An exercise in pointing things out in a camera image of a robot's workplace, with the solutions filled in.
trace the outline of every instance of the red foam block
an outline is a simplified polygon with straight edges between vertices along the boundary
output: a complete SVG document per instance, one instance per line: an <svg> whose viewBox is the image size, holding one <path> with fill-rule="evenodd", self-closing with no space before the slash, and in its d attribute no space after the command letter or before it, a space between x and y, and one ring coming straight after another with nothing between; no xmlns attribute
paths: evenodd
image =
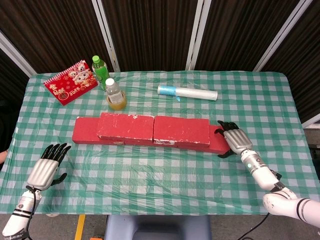
<svg viewBox="0 0 320 240"><path fill-rule="evenodd" d="M222 129L220 126L210 125L210 145L209 147L198 147L198 146L184 146L178 145L179 149L189 149L207 153L224 154L230 150L230 147L225 140L224 136L220 133L215 133L216 129Z"/></svg>
<svg viewBox="0 0 320 240"><path fill-rule="evenodd" d="M210 145L209 120L156 116L153 142L175 146L208 147Z"/></svg>
<svg viewBox="0 0 320 240"><path fill-rule="evenodd" d="M153 142L154 117L103 112L97 135L103 140L148 144Z"/></svg>
<svg viewBox="0 0 320 240"><path fill-rule="evenodd" d="M75 120L72 141L76 144L124 145L119 140L104 140L97 135L99 117L78 117Z"/></svg>

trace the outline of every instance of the plastic tablecloth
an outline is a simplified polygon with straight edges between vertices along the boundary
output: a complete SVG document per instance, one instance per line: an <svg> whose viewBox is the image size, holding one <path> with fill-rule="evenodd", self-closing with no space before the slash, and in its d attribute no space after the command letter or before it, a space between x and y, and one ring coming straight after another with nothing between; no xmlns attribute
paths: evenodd
<svg viewBox="0 0 320 240"><path fill-rule="evenodd" d="M54 73L30 78L3 170L0 213L11 213L35 162L55 143L72 146L56 176L63 183L42 192L37 213L263 214L265 191L232 155L166 147L72 142L78 116L113 112L99 87L62 106L44 87ZM120 113L233 121L254 149L299 197L319 201L320 188L287 78L277 72L149 71L111 76L127 95ZM216 90L209 101L158 95L159 84Z"/></svg>

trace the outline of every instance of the bottle cap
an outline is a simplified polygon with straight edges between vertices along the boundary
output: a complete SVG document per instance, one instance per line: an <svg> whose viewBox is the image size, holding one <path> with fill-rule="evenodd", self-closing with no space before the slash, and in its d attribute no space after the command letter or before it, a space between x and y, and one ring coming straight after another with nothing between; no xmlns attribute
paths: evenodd
<svg viewBox="0 0 320 240"><path fill-rule="evenodd" d="M94 55L92 57L92 61L95 63L95 64L98 64L100 62L100 57L98 55Z"/></svg>
<svg viewBox="0 0 320 240"><path fill-rule="evenodd" d="M105 80L105 85L112 86L115 83L115 80L113 78L108 78Z"/></svg>

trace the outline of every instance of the robotic hand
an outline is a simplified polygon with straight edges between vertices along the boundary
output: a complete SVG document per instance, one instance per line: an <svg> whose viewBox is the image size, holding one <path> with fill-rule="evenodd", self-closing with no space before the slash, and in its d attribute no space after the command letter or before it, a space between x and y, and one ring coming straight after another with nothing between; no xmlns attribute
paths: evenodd
<svg viewBox="0 0 320 240"><path fill-rule="evenodd" d="M31 239L29 224L41 201L42 196L40 192L48 189L50 186L61 183L67 176L65 172L58 179L54 179L60 163L71 148L71 146L66 146L66 143L48 146L34 165L27 180L28 185L26 188L28 191L23 193L2 231L5 240Z"/></svg>
<svg viewBox="0 0 320 240"><path fill-rule="evenodd" d="M258 185L270 191L263 197L263 205L273 215L288 216L300 219L320 228L320 202L297 198L297 196L279 181L281 175L270 170L259 154L252 150L253 144L244 131L234 122L218 121L222 129L215 133L222 134L231 150L220 157L231 154L241 155L241 161L249 170Z"/></svg>

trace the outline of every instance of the gray floor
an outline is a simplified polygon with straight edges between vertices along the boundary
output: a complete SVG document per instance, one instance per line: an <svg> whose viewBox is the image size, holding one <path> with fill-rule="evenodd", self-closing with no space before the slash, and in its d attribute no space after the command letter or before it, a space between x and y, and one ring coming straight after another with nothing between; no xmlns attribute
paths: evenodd
<svg viewBox="0 0 320 240"><path fill-rule="evenodd" d="M320 145L320 129L305 130L305 135L308 144ZM4 228L9 217L10 215L0 215L0 230ZM30 224L30 235L33 240L73 240L78 217L78 215L48 217L36 214ZM236 240L263 218L262 215L214 215L211 217L212 239ZM82 239L89 240L93 236L103 236L106 219L105 215L86 215ZM318 228L296 219L269 216L248 237L254 240L320 240L319 231Z"/></svg>

